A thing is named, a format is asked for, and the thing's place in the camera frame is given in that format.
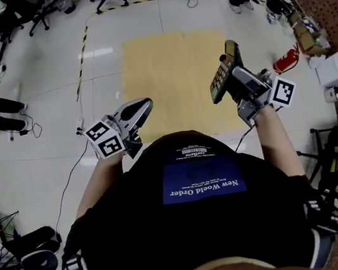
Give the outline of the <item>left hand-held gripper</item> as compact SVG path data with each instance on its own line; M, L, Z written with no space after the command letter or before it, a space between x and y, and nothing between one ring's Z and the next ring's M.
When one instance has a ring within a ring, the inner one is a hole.
M143 145L138 131L152 109L153 101L148 97L126 102L84 130L84 137L103 159L121 152L134 158Z

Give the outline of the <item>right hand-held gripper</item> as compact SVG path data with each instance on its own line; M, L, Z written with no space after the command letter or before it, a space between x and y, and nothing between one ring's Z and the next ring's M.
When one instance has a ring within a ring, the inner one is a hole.
M222 54L219 60L225 69L234 67L232 56L229 54ZM245 67L236 66L231 75L240 90L235 99L238 116L247 126L253 126L254 118L260 109L267 105L290 107L296 83L279 76L271 79L270 71L266 69L254 74Z

